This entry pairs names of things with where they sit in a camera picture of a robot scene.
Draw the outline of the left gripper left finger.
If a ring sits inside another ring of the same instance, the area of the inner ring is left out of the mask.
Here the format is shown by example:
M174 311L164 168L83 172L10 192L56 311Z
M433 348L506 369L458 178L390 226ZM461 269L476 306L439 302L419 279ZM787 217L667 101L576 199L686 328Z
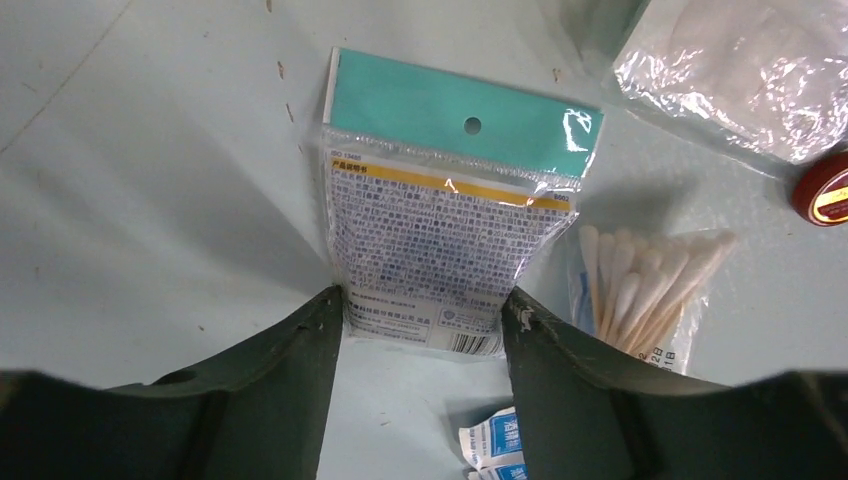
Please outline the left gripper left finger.
M1 374L5 479L313 479L343 333L330 287L151 384Z

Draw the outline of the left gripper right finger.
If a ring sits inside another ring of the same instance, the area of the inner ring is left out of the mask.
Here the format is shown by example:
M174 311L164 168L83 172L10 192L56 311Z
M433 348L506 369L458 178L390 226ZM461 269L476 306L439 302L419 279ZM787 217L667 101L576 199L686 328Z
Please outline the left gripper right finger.
M843 479L847 376L790 371L727 387L652 366L521 289L502 310L533 479Z

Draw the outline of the cotton swabs bag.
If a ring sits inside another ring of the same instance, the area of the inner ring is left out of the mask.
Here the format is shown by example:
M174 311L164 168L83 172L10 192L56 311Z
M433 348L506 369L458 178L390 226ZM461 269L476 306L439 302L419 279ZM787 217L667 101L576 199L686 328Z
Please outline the cotton swabs bag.
M568 240L569 324L663 370L686 375L730 230L645 235L583 225Z

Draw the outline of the teal header plastic bag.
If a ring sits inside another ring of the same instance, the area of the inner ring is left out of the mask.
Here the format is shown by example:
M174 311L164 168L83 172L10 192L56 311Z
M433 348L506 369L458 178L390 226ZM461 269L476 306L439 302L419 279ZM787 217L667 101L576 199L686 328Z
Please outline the teal header plastic bag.
M344 48L321 125L329 258L351 335L481 357L577 219L603 113Z

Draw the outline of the clear bag white gauze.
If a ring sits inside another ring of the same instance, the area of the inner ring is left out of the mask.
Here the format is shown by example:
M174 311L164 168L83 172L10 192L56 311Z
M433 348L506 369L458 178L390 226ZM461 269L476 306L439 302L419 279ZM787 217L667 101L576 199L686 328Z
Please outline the clear bag white gauze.
M803 165L847 135L847 4L650 1L612 72L628 99Z

